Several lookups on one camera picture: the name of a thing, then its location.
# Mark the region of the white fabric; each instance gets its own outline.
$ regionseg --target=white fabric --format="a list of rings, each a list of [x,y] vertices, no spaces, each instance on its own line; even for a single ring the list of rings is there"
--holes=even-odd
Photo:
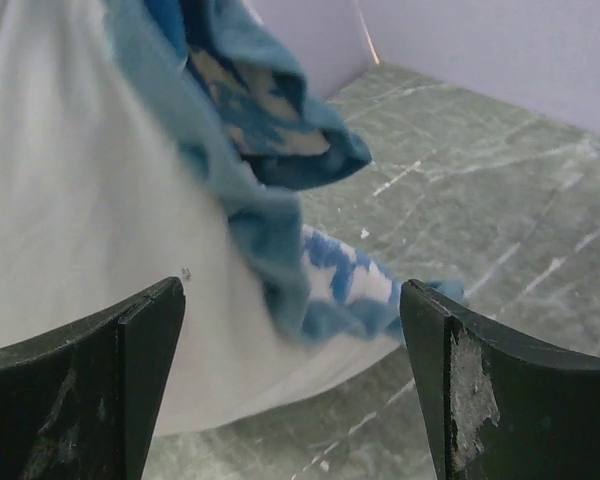
[[[276,334],[219,206],[109,60],[103,14],[0,0],[0,347],[188,268],[157,434],[315,395],[394,350]]]

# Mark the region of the blue and white patterned fabric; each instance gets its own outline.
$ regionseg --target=blue and white patterned fabric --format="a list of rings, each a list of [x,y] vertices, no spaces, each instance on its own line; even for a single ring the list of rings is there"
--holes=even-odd
[[[388,272],[302,225],[295,191],[348,177],[371,155],[307,94],[294,57],[239,0],[107,6],[115,61],[221,202],[277,327],[312,343],[343,332],[404,341]],[[457,284],[437,285],[462,297]]]

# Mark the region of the gray wall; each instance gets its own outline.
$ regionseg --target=gray wall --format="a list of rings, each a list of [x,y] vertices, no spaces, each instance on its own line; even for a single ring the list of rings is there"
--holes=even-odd
[[[245,0],[305,68],[314,95],[328,97],[373,64],[352,0]]]
[[[600,0],[359,1],[380,59],[600,133]]]

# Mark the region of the towel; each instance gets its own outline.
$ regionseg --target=towel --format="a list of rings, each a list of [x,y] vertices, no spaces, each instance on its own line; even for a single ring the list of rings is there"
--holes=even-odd
[[[219,199],[275,326],[305,343],[345,332],[404,342],[399,283],[368,255],[303,225],[297,192],[356,173],[371,154],[308,94],[293,55],[239,0],[107,7],[112,57]],[[432,286],[462,297],[456,282]]]

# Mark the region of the marble surface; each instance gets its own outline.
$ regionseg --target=marble surface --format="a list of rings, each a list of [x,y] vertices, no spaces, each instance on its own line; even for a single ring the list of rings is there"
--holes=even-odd
[[[375,163],[310,223],[474,310],[600,355],[600,138],[390,65],[333,100]],[[310,401],[155,440],[145,480],[434,480],[405,351]]]

